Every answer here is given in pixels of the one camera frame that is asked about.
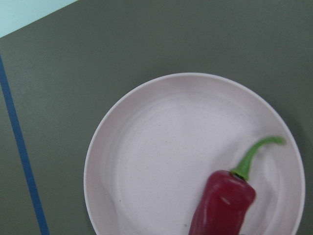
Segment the pink plate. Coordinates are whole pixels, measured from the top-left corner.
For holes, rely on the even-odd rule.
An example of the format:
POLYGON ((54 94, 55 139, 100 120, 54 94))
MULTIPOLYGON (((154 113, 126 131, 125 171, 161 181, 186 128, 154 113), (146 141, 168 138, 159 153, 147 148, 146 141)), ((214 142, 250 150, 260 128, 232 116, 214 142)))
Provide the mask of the pink plate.
POLYGON ((105 115, 84 169, 88 214, 98 235, 186 235, 205 182, 233 168, 258 140, 256 190, 243 235, 294 235, 305 202, 295 140, 278 113, 248 88, 219 76, 177 73, 146 82, 105 115))

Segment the red chili pepper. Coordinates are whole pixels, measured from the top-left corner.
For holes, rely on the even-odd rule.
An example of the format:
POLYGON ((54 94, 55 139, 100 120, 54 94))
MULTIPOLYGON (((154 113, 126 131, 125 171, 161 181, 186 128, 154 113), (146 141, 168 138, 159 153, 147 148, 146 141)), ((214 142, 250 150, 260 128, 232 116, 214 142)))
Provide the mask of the red chili pepper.
POLYGON ((257 141, 236 167, 212 173, 205 184, 194 212, 190 235, 238 235, 246 212, 256 198, 255 189, 248 183, 253 157, 265 144, 284 144, 279 136, 257 141))

